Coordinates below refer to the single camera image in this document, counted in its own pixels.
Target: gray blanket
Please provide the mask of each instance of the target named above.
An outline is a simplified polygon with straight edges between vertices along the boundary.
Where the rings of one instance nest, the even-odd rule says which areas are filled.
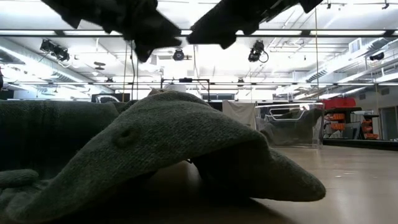
[[[29,169],[0,172],[0,223],[42,223],[62,218],[108,197],[109,191],[117,192],[112,190],[126,181],[186,159],[196,159],[201,173],[209,172],[219,179],[212,167],[197,163],[212,152],[221,153],[221,157],[211,157],[212,162],[228,156],[223,172],[229,178],[222,177],[222,182],[243,193],[257,189],[250,197],[309,201],[325,196],[319,180],[269,149],[261,133],[229,119],[193,95],[168,91],[149,96],[121,113],[50,180],[37,177]],[[248,162],[257,166],[247,169]],[[244,178],[245,189],[239,187],[242,179],[233,178],[241,170],[254,172],[249,180]],[[269,185],[262,189],[264,183]]]

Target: green towel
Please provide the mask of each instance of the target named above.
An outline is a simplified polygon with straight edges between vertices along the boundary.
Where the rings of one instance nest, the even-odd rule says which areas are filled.
[[[216,159],[231,159],[226,163],[230,177],[239,169],[246,171],[247,164],[239,162],[242,153],[247,156],[245,162],[252,159],[259,167],[270,169],[249,176],[269,183],[264,190],[286,184],[282,189],[299,186],[300,191],[294,192],[297,198],[314,194],[312,199],[318,200],[325,194],[319,180],[270,151],[261,133],[229,119],[193,95],[167,91],[148,96],[120,114],[50,182],[4,189],[0,223],[42,223],[61,218],[126,181],[217,151],[229,155]],[[284,193],[272,191],[274,195]]]
[[[33,169],[53,178],[118,116],[112,104],[2,101],[0,171]]]

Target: metal stand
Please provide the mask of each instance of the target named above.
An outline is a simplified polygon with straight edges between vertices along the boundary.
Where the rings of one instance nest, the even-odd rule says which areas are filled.
[[[194,79],[194,78],[164,79],[164,78],[162,78],[160,81],[160,88],[163,88],[164,81],[171,81],[171,84],[174,81],[178,81],[179,83],[192,83],[193,81],[200,83],[201,81],[206,81],[207,82],[207,94],[208,94],[207,102],[210,103],[210,79],[208,79],[208,78],[199,78],[199,79]]]

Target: spotlight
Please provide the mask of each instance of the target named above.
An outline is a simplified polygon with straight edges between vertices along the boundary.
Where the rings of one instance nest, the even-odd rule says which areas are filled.
[[[266,61],[261,61],[260,57],[262,54],[266,54],[267,55],[267,60]],[[266,63],[269,59],[269,56],[267,54],[267,52],[265,52],[264,50],[264,43],[262,42],[262,40],[257,40],[256,43],[254,43],[253,48],[250,50],[250,54],[249,54],[249,62],[262,62],[262,63]]]
[[[382,60],[383,58],[384,58],[384,52],[381,52],[381,53],[379,53],[379,54],[372,55],[372,56],[369,57],[369,59],[370,59],[371,61],[374,61],[374,60]]]
[[[184,60],[185,55],[184,52],[182,52],[182,49],[176,49],[173,55],[173,59],[175,61],[179,61],[179,60]]]
[[[56,57],[57,60],[61,62],[69,61],[70,59],[68,49],[63,48],[59,45],[55,45],[49,40],[43,40],[42,45],[40,46],[40,50],[45,52],[46,54],[50,54],[51,56]]]
[[[239,79],[238,79],[238,83],[244,83],[243,78],[239,78]]]
[[[105,82],[114,82],[114,81],[113,81],[113,78],[108,77],[108,79]]]

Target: vent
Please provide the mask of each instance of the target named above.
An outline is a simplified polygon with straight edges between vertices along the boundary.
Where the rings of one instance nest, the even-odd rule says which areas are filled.
[[[360,99],[360,100],[365,100],[365,99],[366,99],[366,94],[365,94],[365,93],[360,94],[360,95],[359,95],[359,99]]]
[[[384,88],[380,91],[382,96],[390,94],[390,88]]]
[[[353,54],[361,50],[361,46],[362,46],[362,38],[358,38],[348,44],[349,52]]]

